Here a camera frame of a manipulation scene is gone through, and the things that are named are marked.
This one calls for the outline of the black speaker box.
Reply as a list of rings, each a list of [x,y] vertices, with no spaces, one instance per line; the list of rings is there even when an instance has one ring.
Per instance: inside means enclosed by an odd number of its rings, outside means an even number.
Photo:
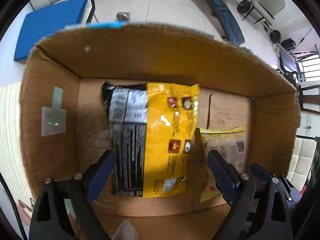
[[[293,51],[296,48],[296,42],[293,39],[288,38],[288,39],[284,40],[283,42],[281,42],[281,46],[286,51]]]

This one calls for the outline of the blue black sit-up bench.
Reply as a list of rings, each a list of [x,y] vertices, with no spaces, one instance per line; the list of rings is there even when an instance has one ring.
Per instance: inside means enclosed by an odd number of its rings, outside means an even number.
[[[219,21],[227,41],[241,45],[245,43],[242,31],[233,14],[223,0],[204,0],[211,8],[213,15]]]

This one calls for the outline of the small barbell on floor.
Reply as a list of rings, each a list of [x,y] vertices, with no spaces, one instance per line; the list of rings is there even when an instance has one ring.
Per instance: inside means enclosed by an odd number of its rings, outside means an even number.
[[[251,2],[248,0],[242,0],[236,8],[240,14],[244,15],[242,21],[244,21],[253,11],[258,12],[260,16],[254,24],[262,22],[264,31],[269,34],[269,38],[272,43],[279,43],[281,41],[281,33],[278,30],[271,28],[274,17],[260,4],[258,0],[253,0]]]

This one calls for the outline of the white padded chair right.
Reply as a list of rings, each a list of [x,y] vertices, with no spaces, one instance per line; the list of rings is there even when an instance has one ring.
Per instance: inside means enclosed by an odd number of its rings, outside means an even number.
[[[287,179],[302,192],[310,175],[319,137],[296,135]]]

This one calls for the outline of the chrome dumbbell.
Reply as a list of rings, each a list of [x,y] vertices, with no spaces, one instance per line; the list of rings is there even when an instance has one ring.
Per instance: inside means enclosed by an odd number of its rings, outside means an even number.
[[[130,22],[130,12],[118,12],[116,14],[116,19],[119,22]]]

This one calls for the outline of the black monitor on floor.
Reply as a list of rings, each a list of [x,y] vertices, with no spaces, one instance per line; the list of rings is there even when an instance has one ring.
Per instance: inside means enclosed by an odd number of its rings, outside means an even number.
[[[299,66],[296,60],[282,47],[279,47],[280,69],[283,72],[296,72],[299,74]]]

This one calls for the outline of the dark wooden chair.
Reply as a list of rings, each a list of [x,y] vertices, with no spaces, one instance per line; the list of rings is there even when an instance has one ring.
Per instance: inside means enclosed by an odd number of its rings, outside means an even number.
[[[302,112],[320,115],[320,111],[316,111],[316,110],[304,107],[305,103],[319,106],[320,105],[320,95],[319,94],[317,94],[317,95],[304,95],[304,93],[303,93],[306,90],[319,89],[319,88],[320,88],[320,85],[313,85],[313,86],[309,86],[309,87],[301,87],[301,85],[298,85],[298,89],[297,89],[298,100],[299,100],[300,110]]]

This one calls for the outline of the grey chair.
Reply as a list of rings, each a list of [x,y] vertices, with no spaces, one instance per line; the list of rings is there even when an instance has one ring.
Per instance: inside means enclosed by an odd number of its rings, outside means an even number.
[[[256,10],[261,17],[255,23],[266,20],[269,25],[272,25],[275,16],[285,8],[286,2],[285,0],[251,0],[249,5],[249,11],[242,20],[246,19],[253,10]]]

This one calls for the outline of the pale yellow-edged snack pack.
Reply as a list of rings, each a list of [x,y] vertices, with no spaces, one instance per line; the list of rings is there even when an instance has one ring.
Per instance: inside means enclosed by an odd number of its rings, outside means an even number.
[[[200,196],[200,202],[204,203],[221,194],[222,178],[227,179],[227,184],[231,183],[226,171],[229,167],[238,174],[244,173],[247,154],[245,129],[241,126],[221,130],[200,128],[200,136],[208,165],[207,182]]]

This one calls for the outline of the yellow black snack bag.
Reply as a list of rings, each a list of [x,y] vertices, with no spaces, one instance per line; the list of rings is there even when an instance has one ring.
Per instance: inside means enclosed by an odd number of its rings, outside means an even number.
[[[199,116],[198,85],[104,83],[101,93],[112,149],[113,192],[168,197],[183,193]]]

